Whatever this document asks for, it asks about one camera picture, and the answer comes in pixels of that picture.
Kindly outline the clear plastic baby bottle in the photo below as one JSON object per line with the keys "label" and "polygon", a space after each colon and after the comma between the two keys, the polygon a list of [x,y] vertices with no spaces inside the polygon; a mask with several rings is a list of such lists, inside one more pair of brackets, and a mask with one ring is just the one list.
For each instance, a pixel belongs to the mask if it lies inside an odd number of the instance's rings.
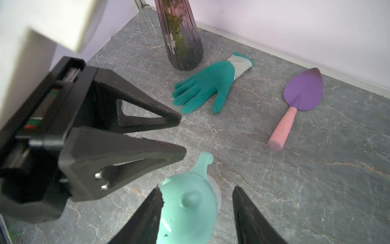
{"label": "clear plastic baby bottle", "polygon": [[207,175],[207,177],[208,177],[208,182],[210,183],[210,185],[211,185],[211,187],[213,189],[214,195],[216,197],[217,212],[220,212],[220,208],[221,208],[221,192],[220,192],[220,188],[219,188],[217,182],[210,175]]}

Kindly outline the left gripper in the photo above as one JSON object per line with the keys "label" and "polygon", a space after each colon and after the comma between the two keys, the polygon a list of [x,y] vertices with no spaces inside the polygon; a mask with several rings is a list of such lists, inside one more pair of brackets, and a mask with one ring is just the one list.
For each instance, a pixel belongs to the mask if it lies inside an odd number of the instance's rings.
{"label": "left gripper", "polygon": [[54,221],[70,196],[99,200],[186,156],[179,145],[89,128],[96,72],[63,57],[1,130],[3,216]]}

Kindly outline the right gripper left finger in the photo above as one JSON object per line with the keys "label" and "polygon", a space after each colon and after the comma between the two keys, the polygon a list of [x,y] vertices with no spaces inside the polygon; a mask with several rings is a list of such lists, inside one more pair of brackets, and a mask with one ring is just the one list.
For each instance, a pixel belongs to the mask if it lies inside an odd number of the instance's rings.
{"label": "right gripper left finger", "polygon": [[161,210],[164,206],[159,187],[155,187],[110,244],[156,244]]}

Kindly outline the mint green bottle cap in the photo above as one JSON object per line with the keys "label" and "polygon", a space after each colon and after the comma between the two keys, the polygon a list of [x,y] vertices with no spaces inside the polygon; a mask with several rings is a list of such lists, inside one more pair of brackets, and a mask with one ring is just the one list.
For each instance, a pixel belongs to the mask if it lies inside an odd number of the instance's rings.
{"label": "mint green bottle cap", "polygon": [[161,210],[158,244],[207,244],[218,213],[217,198],[208,175],[180,173],[160,185]]}

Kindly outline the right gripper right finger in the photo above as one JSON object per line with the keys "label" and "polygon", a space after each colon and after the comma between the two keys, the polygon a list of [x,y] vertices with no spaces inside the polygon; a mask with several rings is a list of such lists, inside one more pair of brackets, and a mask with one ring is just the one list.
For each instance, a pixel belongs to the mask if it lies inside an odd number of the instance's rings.
{"label": "right gripper right finger", "polygon": [[238,243],[287,244],[239,186],[233,190],[233,208]]}

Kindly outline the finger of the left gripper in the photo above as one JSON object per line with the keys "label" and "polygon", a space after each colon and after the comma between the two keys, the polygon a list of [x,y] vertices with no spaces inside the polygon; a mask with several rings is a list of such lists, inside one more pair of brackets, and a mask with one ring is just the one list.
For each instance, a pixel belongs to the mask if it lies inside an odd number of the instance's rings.
{"label": "finger of the left gripper", "polygon": [[[129,81],[112,70],[99,68],[93,79],[95,127],[98,129],[127,134],[177,127],[182,115],[153,99]],[[123,102],[128,102],[158,115],[144,118],[125,115]]]}

